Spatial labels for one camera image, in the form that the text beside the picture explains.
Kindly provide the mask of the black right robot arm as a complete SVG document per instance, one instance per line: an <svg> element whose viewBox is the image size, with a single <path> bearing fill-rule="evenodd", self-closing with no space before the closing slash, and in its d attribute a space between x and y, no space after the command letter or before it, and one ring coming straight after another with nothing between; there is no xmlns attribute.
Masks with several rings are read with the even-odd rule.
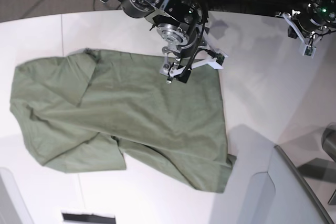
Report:
<svg viewBox="0 0 336 224"><path fill-rule="evenodd" d="M174 62L164 60L160 73L167 82L174 79L187 83L196 68L196 55L204 50L207 8L200 0L118 0L121 9L132 18L145 18L155 28L167 46L167 56L175 55Z"/></svg>

